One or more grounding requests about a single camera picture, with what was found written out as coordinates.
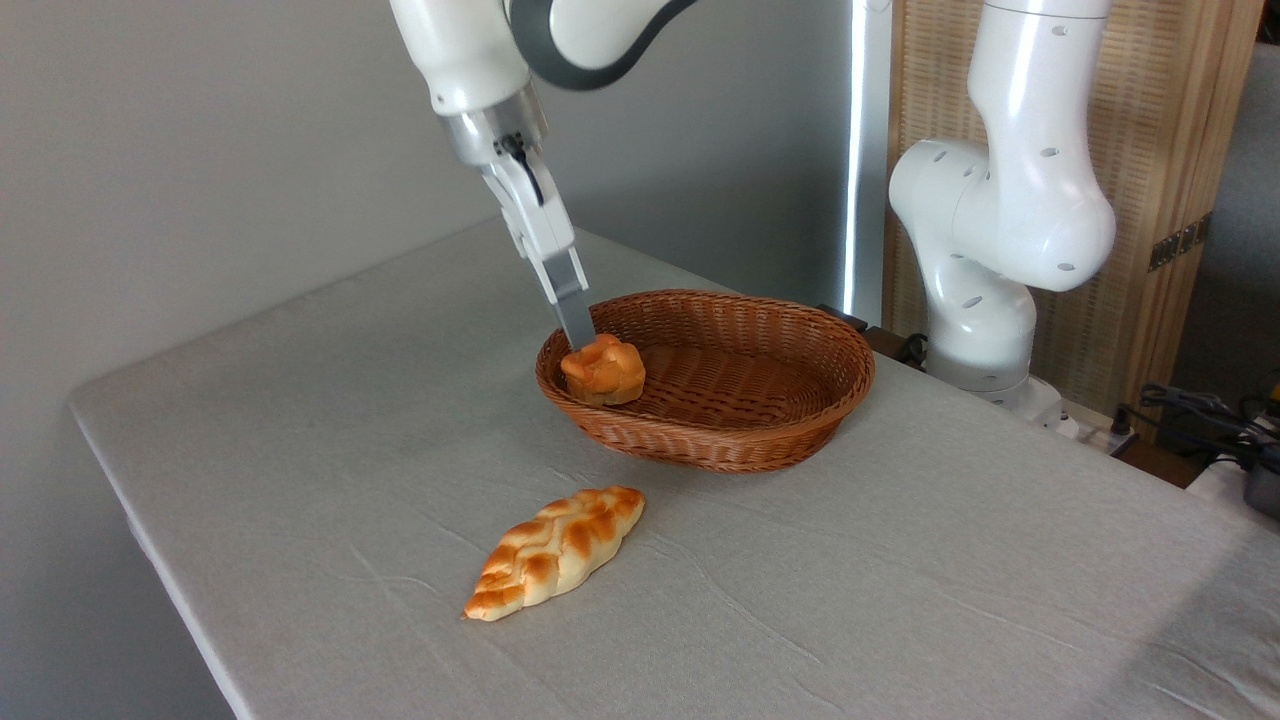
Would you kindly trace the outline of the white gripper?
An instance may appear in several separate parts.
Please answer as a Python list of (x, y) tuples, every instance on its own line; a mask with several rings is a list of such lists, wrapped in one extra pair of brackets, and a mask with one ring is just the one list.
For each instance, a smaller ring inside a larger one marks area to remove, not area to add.
[(483, 168), (490, 191), (522, 258), (540, 263), (540, 278), (572, 351), (596, 341), (589, 283), (575, 249), (575, 232), (556, 182), (535, 150), (498, 152)]

